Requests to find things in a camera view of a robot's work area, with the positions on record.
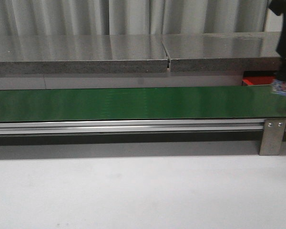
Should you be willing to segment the red tray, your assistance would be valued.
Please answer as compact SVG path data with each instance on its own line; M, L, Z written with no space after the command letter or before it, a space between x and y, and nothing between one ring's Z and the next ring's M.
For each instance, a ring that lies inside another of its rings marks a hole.
M274 79L274 76L248 76L242 79L242 86L269 85Z

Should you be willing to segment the right grey stone slab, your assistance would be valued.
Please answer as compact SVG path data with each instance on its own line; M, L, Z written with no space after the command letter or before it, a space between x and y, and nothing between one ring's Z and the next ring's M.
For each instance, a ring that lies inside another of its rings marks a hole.
M275 71L279 32L162 36L171 72Z

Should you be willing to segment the grey stone slab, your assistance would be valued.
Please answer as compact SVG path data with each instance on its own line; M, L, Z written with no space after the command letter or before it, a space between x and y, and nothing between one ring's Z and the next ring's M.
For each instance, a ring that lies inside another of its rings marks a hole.
M154 35L0 36L0 74L164 73Z
M279 32L162 36L171 72L275 71Z

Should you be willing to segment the green conveyor belt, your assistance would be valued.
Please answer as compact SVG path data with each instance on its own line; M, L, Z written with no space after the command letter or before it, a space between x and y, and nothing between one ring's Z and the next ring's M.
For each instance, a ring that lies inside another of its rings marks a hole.
M0 90L0 122L286 117L271 86Z

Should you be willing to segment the left grey stone slab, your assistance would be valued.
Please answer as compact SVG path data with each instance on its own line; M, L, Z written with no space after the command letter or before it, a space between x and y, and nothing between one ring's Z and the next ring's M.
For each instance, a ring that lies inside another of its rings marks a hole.
M0 74L164 73L154 35L0 36Z

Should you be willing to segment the grey curtain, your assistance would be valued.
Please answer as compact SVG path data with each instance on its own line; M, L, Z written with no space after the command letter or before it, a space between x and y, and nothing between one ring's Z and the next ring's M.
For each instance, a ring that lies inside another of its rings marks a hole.
M267 0L0 0L0 35L280 31Z

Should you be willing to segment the aluminium conveyor frame rail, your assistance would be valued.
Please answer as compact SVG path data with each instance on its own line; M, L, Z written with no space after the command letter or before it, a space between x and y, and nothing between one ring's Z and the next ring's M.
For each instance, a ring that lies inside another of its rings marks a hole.
M262 130L265 119L164 119L0 123L0 135Z

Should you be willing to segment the steel conveyor support bracket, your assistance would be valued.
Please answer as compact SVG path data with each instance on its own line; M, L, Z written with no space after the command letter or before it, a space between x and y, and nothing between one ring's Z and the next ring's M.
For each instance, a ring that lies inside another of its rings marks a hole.
M277 156L286 128L285 118L266 119L260 146L260 156Z

